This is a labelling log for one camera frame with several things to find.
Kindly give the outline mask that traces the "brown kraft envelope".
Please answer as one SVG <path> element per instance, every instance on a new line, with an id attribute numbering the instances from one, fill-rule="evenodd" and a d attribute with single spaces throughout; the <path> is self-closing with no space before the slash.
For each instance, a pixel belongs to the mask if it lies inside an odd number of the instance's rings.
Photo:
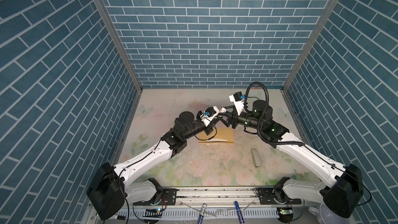
<path id="1" fill-rule="evenodd" d="M 234 143 L 234 132 L 229 128 L 218 128 L 210 135 L 205 132 L 198 134 L 200 142 Z"/>

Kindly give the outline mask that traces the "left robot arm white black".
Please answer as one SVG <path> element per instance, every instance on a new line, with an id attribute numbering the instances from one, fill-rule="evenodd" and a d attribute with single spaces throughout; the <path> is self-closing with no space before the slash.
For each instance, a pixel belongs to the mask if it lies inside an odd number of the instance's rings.
<path id="1" fill-rule="evenodd" d="M 175 125 L 149 149 L 117 165 L 112 166 L 108 162 L 101 165 L 87 189 L 87 196 L 99 218 L 110 219 L 125 204 L 160 203 L 163 187 L 154 178 L 143 183 L 137 183 L 136 179 L 180 153 L 189 138 L 203 131 L 211 133 L 218 121 L 209 118 L 195 120 L 191 112 L 183 112 L 175 120 Z"/>

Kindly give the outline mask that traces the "blue white marker pen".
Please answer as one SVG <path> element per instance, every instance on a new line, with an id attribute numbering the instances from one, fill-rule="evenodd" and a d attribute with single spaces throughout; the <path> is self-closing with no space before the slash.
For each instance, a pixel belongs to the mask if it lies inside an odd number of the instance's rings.
<path id="1" fill-rule="evenodd" d="M 203 204 L 203 205 L 202 205 L 202 208 L 201 208 L 201 210 L 200 210 L 200 213 L 199 213 L 199 217 L 198 217 L 198 220 L 197 220 L 197 224 L 202 224 L 203 219 L 204 219 L 204 215 L 205 215 L 206 208 L 207 208 L 207 204 Z"/>

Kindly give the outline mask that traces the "left circuit board green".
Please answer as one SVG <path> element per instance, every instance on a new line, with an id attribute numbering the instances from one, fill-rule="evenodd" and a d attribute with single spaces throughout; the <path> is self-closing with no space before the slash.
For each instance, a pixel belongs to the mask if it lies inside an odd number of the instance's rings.
<path id="1" fill-rule="evenodd" d="M 163 216 L 163 210 L 157 209 L 145 209 L 143 211 L 142 220 L 146 224 L 156 224 L 160 221 Z"/>

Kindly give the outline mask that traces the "circuit board green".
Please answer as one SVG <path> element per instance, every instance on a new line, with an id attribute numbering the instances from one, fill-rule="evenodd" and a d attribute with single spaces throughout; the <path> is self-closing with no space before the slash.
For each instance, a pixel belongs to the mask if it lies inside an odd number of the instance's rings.
<path id="1" fill-rule="evenodd" d="M 289 224 L 294 217 L 294 211 L 291 207 L 278 207 L 277 214 L 279 216 L 278 221 L 283 224 Z"/>
<path id="2" fill-rule="evenodd" d="M 163 210 L 157 209 L 145 209 L 143 211 L 142 220 L 146 224 L 156 224 L 160 221 L 163 216 Z"/>

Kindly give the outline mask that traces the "right circuit board green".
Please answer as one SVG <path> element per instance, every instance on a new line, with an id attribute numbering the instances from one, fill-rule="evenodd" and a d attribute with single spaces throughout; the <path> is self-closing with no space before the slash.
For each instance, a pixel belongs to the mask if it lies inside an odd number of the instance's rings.
<path id="1" fill-rule="evenodd" d="M 277 214 L 279 216 L 278 221 L 283 224 L 289 224 L 294 217 L 294 211 L 291 207 L 278 207 Z"/>

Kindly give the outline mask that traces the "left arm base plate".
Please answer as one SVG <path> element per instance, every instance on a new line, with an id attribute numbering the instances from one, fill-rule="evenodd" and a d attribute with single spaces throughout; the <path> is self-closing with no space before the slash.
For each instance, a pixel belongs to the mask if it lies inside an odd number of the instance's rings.
<path id="1" fill-rule="evenodd" d="M 176 188 L 165 188 L 162 191 L 158 191 L 155 195 L 145 203 L 145 205 L 175 205 L 177 197 Z"/>

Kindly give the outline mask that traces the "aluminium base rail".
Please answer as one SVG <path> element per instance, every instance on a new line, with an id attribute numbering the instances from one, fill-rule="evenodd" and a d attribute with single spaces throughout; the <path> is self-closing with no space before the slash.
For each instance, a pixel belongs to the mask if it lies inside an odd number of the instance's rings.
<path id="1" fill-rule="evenodd" d="M 144 224 L 142 220 L 145 209 L 163 210 L 163 216 L 157 224 L 163 222 L 197 223 L 200 210 L 203 204 L 207 204 L 203 224 L 208 222 L 226 223 L 231 220 L 239 224 L 234 202 L 237 201 L 245 223 L 251 219 L 270 220 L 272 223 L 283 224 L 278 221 L 277 208 L 291 207 L 294 211 L 293 220 L 290 224 L 304 223 L 304 217 L 311 214 L 308 211 L 310 206 L 319 206 L 315 202 L 302 200 L 302 204 L 270 204 L 261 205 L 258 196 L 255 194 L 256 187 L 177 187 L 175 205 L 145 205 L 145 202 L 125 204 L 119 212 L 107 220 L 101 220 L 96 210 L 90 203 L 88 212 L 83 222 L 85 224 Z M 327 224 L 349 224 L 348 218 L 342 218 L 333 213 L 330 209 Z"/>

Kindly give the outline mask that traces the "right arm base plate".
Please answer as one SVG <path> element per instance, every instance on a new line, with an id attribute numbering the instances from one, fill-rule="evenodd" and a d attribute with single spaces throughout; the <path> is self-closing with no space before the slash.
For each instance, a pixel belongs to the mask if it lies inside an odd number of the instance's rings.
<path id="1" fill-rule="evenodd" d="M 255 194 L 258 196 L 261 205 L 270 204 L 302 204 L 300 199 L 288 199 L 280 192 L 276 192 L 273 187 L 258 187 L 254 189 Z"/>

